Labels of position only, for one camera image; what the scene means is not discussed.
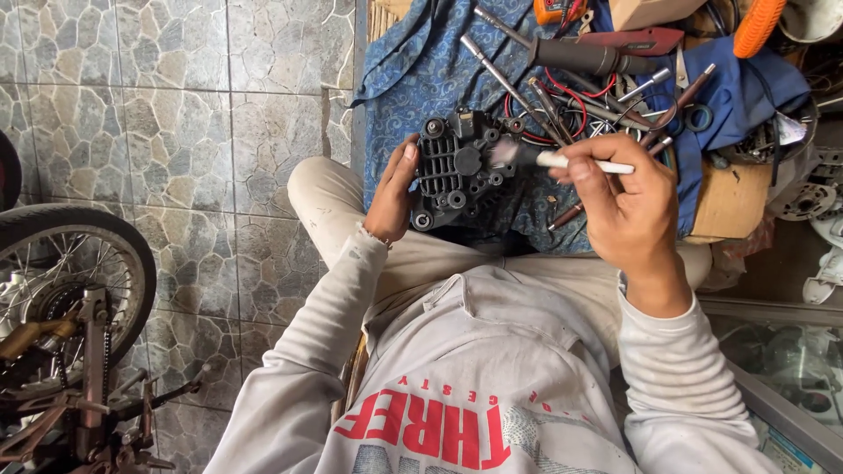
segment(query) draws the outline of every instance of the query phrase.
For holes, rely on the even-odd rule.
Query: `multimeter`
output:
[[[566,3],[570,7],[575,3],[575,0],[533,0],[536,20],[539,24],[560,23],[562,21],[562,9]],[[583,16],[587,9],[586,3],[588,3],[588,0],[583,0],[576,12],[570,12],[568,21]]]

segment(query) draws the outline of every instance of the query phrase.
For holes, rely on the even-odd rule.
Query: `alternator housing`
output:
[[[413,227],[427,232],[460,214],[477,215],[503,181],[515,176],[514,164],[492,168],[495,143],[504,136],[518,141],[523,130],[519,118],[496,118],[464,106],[447,119],[425,121],[418,141],[421,196],[413,208]]]

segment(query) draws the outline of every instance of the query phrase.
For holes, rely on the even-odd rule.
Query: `stone-pattern tile floor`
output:
[[[153,453],[202,472],[243,380],[327,271],[287,198],[313,155],[349,164],[354,0],[0,0],[0,131],[22,204],[132,222],[158,267],[118,367],[158,392]]]

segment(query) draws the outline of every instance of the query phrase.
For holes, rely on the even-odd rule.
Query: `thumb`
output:
[[[568,174],[577,188],[589,218],[614,219],[618,212],[615,195],[609,187],[606,174],[594,160],[575,156],[568,161]]]
[[[407,143],[404,148],[404,155],[395,167],[392,179],[389,180],[389,187],[396,192],[406,192],[410,183],[416,178],[416,167],[418,167],[419,148],[415,143]]]

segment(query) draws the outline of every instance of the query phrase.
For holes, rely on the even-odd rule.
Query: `t-handle wrench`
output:
[[[533,120],[535,120],[536,123],[539,124],[539,127],[541,127],[542,130],[547,132],[550,138],[552,138],[557,145],[559,145],[560,147],[564,147],[566,145],[565,141],[562,140],[562,136],[559,134],[559,132],[557,132],[556,129],[551,127],[550,123],[548,123],[548,121],[545,120],[539,114],[539,112],[515,89],[515,87],[509,83],[507,77],[497,70],[497,67],[495,67],[495,65],[492,64],[491,61],[489,61],[489,58],[486,57],[485,54],[483,54],[483,51],[481,51],[480,47],[471,39],[470,36],[462,35],[459,38],[459,42],[462,43],[463,46],[468,48],[468,50],[471,51],[471,54],[473,54],[478,60],[480,60],[480,63],[483,65],[483,67],[485,67],[491,73],[491,75],[494,76],[495,79],[497,79],[497,82],[501,83],[503,88],[506,89],[507,92],[519,102],[519,104],[521,104],[521,106],[527,111],[529,116],[533,117]]]

